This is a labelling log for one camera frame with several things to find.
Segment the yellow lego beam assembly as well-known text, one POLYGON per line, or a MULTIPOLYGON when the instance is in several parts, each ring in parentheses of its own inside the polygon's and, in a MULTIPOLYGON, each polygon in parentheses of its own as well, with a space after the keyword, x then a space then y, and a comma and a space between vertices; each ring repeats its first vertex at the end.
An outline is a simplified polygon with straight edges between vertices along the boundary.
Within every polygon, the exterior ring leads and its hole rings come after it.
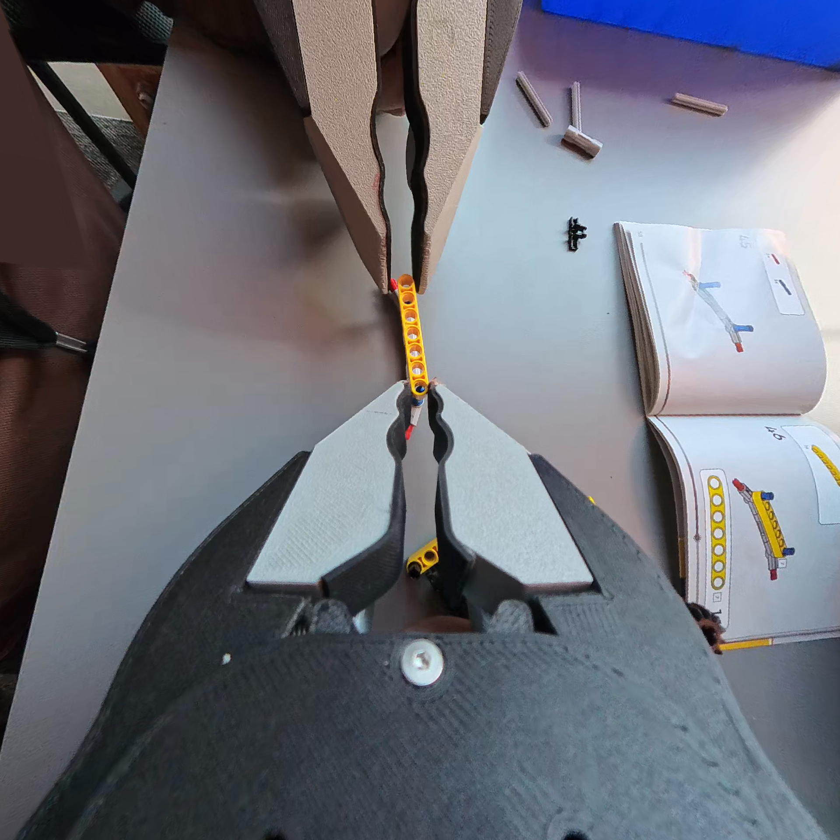
POLYGON ((414 278, 410 275, 392 278, 390 287, 400 316, 406 374, 412 394, 412 408, 405 432, 405 440, 410 440, 426 403, 430 379, 414 278))

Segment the lego instruction booklet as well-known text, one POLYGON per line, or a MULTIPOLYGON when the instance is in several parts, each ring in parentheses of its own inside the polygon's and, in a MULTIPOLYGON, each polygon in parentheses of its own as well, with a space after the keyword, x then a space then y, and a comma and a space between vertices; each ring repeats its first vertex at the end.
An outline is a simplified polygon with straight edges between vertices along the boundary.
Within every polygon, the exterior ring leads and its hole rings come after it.
POLYGON ((614 230, 686 600, 730 647, 838 637, 838 436, 807 417, 826 355, 784 235, 614 230))

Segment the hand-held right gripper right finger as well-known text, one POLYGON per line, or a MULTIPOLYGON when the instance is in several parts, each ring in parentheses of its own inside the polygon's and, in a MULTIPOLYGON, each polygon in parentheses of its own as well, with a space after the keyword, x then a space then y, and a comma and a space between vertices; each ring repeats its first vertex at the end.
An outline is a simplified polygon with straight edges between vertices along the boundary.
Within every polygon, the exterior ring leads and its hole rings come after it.
POLYGON ((514 630, 549 628, 541 600, 589 599, 594 576, 529 451, 448 387, 433 385, 437 588, 443 631, 486 631, 504 602, 514 630))

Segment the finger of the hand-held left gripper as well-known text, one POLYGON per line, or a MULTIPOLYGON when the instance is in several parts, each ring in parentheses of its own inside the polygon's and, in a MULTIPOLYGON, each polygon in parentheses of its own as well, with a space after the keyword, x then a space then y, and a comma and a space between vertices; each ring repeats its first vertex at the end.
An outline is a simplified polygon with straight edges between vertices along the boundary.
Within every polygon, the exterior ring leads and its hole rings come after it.
POLYGON ((403 31, 406 164, 420 293, 443 254, 521 9, 521 1, 409 5, 403 31))
POLYGON ((382 293, 391 229, 375 139, 379 59, 372 2, 292 3, 309 101, 305 129, 353 244, 382 293))

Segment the black chair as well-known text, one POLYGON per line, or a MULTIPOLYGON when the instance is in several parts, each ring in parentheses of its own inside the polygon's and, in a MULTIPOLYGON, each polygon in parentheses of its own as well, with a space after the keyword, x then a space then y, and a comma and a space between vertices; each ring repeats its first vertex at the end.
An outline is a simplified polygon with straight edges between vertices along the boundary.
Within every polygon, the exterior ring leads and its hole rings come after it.
POLYGON ((112 195, 128 211, 136 171, 52 66, 58 62, 163 66, 172 19, 155 2, 3 1, 2 8, 25 64, 118 174, 112 195))

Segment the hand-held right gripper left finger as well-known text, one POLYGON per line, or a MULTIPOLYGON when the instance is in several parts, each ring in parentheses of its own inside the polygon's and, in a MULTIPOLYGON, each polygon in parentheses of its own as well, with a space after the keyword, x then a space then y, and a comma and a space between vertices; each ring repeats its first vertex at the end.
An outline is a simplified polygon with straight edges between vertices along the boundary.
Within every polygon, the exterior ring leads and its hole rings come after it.
POLYGON ((394 585, 405 431, 406 384, 398 382, 315 445, 247 575, 250 590, 333 599, 359 614, 394 585))

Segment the grey lego bar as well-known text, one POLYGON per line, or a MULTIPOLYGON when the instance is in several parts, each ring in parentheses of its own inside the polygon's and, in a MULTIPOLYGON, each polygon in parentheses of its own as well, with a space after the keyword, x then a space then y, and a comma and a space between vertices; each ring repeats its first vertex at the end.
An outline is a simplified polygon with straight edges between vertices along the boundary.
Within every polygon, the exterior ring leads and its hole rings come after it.
POLYGON ((698 98, 684 92, 676 92, 670 103, 683 109, 699 112, 713 117, 722 117, 728 112, 728 105, 716 101, 698 98))

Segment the blue box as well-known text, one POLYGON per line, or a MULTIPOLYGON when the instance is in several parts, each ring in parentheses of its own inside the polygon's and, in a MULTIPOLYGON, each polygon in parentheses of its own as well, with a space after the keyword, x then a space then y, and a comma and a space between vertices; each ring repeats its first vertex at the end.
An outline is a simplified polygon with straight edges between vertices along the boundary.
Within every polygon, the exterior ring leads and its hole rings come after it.
POLYGON ((838 1, 541 1, 549 14, 839 68, 838 1))

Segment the wooden cabinet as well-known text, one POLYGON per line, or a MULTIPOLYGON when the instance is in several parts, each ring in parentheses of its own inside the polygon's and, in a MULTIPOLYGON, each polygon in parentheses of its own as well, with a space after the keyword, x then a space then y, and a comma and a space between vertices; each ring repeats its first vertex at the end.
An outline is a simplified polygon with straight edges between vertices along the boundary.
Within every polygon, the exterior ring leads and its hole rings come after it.
POLYGON ((97 63, 96 67, 145 139, 151 124, 162 66, 97 63))

